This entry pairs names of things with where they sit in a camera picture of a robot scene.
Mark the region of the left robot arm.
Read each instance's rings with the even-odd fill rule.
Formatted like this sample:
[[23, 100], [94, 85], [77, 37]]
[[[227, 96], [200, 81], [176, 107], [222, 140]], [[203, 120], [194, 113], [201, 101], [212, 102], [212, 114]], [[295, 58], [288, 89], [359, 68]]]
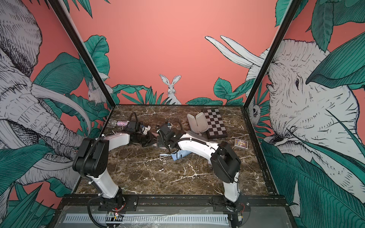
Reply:
[[107, 171], [109, 152], [130, 143], [147, 144], [153, 138], [150, 129], [141, 122], [129, 121], [120, 133], [83, 139], [72, 169], [99, 191], [102, 205], [118, 208], [125, 203], [122, 190]]

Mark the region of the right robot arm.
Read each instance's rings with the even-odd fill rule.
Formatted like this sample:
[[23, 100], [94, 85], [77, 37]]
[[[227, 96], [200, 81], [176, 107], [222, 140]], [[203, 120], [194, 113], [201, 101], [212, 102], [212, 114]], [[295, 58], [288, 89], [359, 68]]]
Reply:
[[240, 207], [239, 172], [241, 161], [232, 147], [225, 141], [210, 142], [191, 131], [174, 131], [166, 124], [157, 129], [164, 147], [189, 151], [205, 158], [212, 165], [213, 172], [223, 182], [224, 205], [230, 211]]

